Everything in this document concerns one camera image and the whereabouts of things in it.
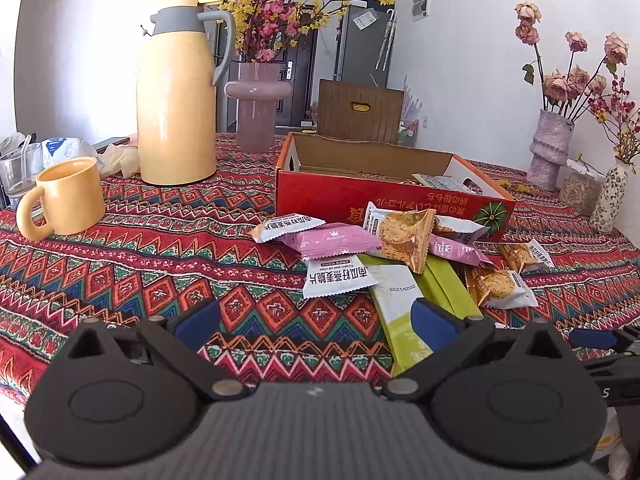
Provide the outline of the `grey refrigerator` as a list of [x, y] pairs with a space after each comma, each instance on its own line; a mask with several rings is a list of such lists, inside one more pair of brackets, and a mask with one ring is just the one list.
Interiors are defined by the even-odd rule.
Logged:
[[357, 0], [338, 26], [336, 81], [385, 88], [396, 26], [396, 9]]

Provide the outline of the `silver white snack packet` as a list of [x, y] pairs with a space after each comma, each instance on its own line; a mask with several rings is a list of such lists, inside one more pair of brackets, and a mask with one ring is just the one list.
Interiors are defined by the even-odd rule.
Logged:
[[488, 232], [488, 226], [483, 226], [473, 220], [442, 216], [441, 214], [435, 217], [433, 228], [434, 234], [467, 245], [477, 242]]

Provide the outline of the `small cracker packet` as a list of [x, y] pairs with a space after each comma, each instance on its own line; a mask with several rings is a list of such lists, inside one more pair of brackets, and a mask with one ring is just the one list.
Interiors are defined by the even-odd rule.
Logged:
[[512, 270], [469, 266], [464, 275], [466, 289], [479, 308], [510, 310], [538, 306], [534, 292]]
[[536, 240], [497, 244], [496, 247], [506, 264], [519, 274], [554, 268], [551, 256]]

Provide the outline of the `dried pink roses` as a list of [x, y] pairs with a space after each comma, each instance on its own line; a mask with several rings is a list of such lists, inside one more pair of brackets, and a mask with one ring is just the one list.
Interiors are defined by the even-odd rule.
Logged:
[[590, 72], [575, 61], [578, 54], [588, 51], [587, 39], [580, 32], [567, 32], [567, 68], [547, 72], [539, 49], [541, 10], [525, 1], [518, 3], [514, 12], [518, 20], [515, 37], [535, 52], [535, 61], [523, 66], [523, 79], [528, 84], [540, 83], [541, 110], [558, 113], [574, 125], [590, 115], [612, 144], [615, 158], [632, 165], [639, 156], [639, 102], [631, 97], [624, 72], [629, 44], [615, 32], [608, 34], [602, 58]]

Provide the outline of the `orange cracker packet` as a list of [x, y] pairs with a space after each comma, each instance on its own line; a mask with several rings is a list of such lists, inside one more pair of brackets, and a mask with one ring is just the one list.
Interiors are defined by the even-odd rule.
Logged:
[[368, 255], [405, 263], [414, 274], [422, 274], [436, 218], [434, 209], [397, 211], [368, 203], [363, 229], [378, 238], [378, 247]]

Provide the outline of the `clear glass cup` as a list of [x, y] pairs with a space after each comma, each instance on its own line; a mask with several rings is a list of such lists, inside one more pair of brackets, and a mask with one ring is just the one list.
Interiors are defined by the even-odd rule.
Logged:
[[23, 150], [17, 148], [1, 157], [1, 187], [8, 207], [15, 210], [22, 197], [36, 186], [36, 177], [43, 170], [40, 143], [32, 143]]

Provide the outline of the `patterned red tablecloth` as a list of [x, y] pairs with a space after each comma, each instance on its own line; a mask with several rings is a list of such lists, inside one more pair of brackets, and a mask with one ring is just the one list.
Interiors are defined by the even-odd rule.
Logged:
[[[84, 318], [129, 327], [209, 297], [220, 301], [221, 322], [201, 356], [246, 384], [386, 382], [392, 354], [368, 293], [305, 300], [296, 253], [247, 235], [273, 214], [281, 145], [243, 154], [230, 133], [218, 134], [216, 174], [181, 188], [105, 179], [106, 215], [82, 234], [33, 243], [2, 210], [1, 395], [26, 403]], [[563, 335], [639, 323], [639, 249], [533, 189], [515, 194], [504, 238], [538, 240], [555, 268], [526, 275], [538, 307], [487, 313], [511, 327], [546, 318]]]

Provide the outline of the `green snack packet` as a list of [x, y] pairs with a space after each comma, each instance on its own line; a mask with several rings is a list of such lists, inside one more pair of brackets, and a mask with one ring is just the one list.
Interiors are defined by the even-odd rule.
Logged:
[[368, 255], [361, 255], [359, 259], [378, 279], [378, 284], [370, 287], [370, 293], [390, 351], [388, 326], [408, 314], [414, 300], [431, 301], [460, 320], [480, 314], [454, 268], [445, 259], [429, 255], [422, 274], [412, 273], [408, 266], [397, 261]]

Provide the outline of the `small pink packet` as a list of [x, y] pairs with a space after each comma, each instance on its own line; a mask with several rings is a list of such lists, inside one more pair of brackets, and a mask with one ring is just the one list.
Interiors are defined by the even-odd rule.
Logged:
[[475, 247], [436, 234], [430, 235], [428, 252], [436, 257], [462, 263], [466, 266], [495, 267], [491, 260]]

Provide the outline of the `dark brown door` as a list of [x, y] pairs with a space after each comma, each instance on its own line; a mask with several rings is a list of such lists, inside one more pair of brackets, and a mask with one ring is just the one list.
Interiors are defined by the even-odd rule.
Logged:
[[277, 104], [276, 126], [299, 127], [307, 119], [310, 107], [314, 58], [316, 57], [318, 32], [311, 29], [302, 35], [294, 47], [287, 47], [276, 56], [280, 79], [292, 88], [292, 96]]

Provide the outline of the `fallen yellow petals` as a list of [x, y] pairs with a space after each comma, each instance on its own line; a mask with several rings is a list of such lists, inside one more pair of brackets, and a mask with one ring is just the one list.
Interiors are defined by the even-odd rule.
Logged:
[[508, 179], [499, 179], [497, 183], [504, 190], [506, 190], [506, 192], [509, 192], [513, 196], [515, 196], [516, 194], [523, 194], [528, 196], [535, 195], [535, 190], [530, 185], [522, 182], [511, 181]]

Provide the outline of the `white oat crisp packet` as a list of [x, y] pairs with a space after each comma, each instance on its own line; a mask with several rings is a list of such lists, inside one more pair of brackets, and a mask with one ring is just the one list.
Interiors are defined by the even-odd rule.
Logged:
[[306, 214], [286, 214], [285, 216], [272, 217], [250, 230], [250, 236], [257, 244], [267, 243], [285, 234], [293, 234], [324, 226], [322, 219], [307, 216]]

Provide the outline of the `pink snack packet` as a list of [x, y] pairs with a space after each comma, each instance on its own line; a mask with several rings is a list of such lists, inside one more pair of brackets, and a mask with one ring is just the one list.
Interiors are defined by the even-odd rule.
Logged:
[[307, 231], [283, 234], [278, 241], [299, 253], [303, 260], [357, 255], [382, 246], [376, 235], [346, 223], [326, 223]]

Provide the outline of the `large white striped snack bag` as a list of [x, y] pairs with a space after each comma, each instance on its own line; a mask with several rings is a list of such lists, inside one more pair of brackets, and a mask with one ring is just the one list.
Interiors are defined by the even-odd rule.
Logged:
[[483, 195], [483, 190], [471, 179], [459, 181], [449, 176], [429, 176], [428, 174], [413, 174], [412, 177], [427, 188]]

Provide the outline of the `yellow thermos jug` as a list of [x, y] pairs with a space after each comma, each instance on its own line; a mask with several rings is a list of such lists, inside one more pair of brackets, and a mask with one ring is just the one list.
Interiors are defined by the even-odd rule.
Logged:
[[157, 186], [205, 180], [217, 169], [217, 84], [234, 55], [231, 13], [219, 0], [168, 0], [154, 24], [137, 86], [141, 179]]

